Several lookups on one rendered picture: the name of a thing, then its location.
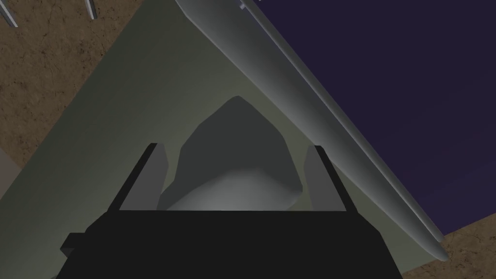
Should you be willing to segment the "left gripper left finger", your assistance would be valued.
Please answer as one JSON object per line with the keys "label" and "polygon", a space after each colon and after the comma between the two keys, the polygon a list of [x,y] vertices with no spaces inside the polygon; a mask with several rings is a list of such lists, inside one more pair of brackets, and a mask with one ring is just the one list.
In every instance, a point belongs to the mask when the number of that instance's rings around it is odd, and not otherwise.
{"label": "left gripper left finger", "polygon": [[168,167],[164,145],[150,143],[111,202],[108,211],[156,210]]}

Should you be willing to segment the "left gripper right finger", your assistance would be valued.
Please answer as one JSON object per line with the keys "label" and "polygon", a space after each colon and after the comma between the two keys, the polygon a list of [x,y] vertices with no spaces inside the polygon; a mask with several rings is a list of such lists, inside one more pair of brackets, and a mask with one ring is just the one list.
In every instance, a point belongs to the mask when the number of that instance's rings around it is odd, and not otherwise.
{"label": "left gripper right finger", "polygon": [[322,146],[308,148],[304,173],[313,211],[357,210]]}

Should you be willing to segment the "pale green door leaf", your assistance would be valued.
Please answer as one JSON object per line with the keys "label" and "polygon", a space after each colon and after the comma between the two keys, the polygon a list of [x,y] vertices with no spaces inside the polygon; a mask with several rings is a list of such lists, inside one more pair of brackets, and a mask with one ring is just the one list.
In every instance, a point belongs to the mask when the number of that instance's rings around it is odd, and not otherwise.
{"label": "pale green door leaf", "polygon": [[83,20],[69,0],[15,0],[37,19],[0,28],[0,147],[23,169],[0,199],[0,279],[50,279],[70,230],[103,213],[145,147],[171,169],[193,128],[241,95],[287,140],[310,141],[182,13],[175,0],[115,0]]}

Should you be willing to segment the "grey rounded knob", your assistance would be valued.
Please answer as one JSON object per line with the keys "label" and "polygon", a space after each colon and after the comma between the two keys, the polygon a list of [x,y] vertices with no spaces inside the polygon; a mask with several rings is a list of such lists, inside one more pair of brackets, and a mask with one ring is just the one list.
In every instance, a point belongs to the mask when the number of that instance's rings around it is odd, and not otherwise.
{"label": "grey rounded knob", "polygon": [[245,99],[229,99],[180,150],[159,210],[285,211],[303,186],[281,133]]}

